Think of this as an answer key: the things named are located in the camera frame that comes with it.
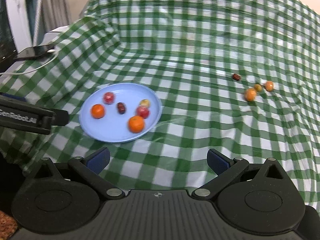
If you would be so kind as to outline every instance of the plastic tablecloth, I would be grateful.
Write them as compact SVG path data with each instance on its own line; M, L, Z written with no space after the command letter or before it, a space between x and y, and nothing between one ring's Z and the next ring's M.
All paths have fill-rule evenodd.
M55 60L0 88L67 110L69 124L48 136L0 128L0 150L28 172L44 156L65 162L107 146L100 175L126 190L201 186L216 176L209 148L252 163L274 157L319 211L319 32L319 15L297 0L91 0L55 41ZM244 91L266 80L275 89L246 102ZM87 136L79 110L118 82L153 89L163 113L152 131L117 145Z

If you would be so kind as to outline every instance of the tablecloth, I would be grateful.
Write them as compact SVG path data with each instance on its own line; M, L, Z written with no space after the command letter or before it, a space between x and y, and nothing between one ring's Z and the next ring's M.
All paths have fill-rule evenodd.
M55 60L0 88L67 110L69 124L48 136L0 128L0 150L28 172L44 156L65 162L107 146L100 175L126 190L201 186L216 176L209 148L252 163L274 157L319 211L319 32L319 15L297 0L91 0L55 41ZM274 91L246 102L244 91L266 80ZM135 141L96 141L79 125L80 107L118 82L153 89L161 119Z

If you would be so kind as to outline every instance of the orange fruit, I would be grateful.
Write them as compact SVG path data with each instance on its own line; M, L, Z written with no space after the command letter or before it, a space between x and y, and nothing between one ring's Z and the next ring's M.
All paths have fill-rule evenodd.
M255 84L253 88L254 88L254 90L256 90L257 92L261 92L261 90L262 90L262 87L261 87L259 84Z
M104 117L105 111L104 107L101 104L96 104L93 107L91 107L91 115L93 118L99 119Z
M272 91L273 90L273 82L272 81L267 81L265 84L264 84L264 87L267 91Z
M144 120L141 116L136 115L129 119L128 121L129 130L133 133L141 132L144 128Z
M253 101L257 95L257 92L254 90L254 88L249 88L244 93L244 98L247 101Z

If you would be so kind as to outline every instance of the plate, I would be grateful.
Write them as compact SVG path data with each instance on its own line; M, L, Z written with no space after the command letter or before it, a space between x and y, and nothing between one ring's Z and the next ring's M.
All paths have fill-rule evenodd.
M115 94L115 102L107 105L103 102L106 92ZM145 127L140 133L132 133L128 129L128 120L136 115L136 109L143 99L150 101L150 115L146 118ZM119 114L117 103L125 105L126 112ZM105 107L105 116L95 119L91 116L91 107L102 104ZM148 87L134 83L118 83L104 87L87 98L80 109L80 125L90 137L109 143L123 143L135 140L150 131L159 121L162 105L155 92Z

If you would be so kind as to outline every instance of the black phone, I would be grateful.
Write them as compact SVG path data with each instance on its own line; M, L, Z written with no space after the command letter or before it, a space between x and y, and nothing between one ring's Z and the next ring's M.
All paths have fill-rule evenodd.
M21 51L17 56L15 56L13 60L20 61L27 59L37 59L43 57L50 49L53 48L53 44L26 48L23 51Z

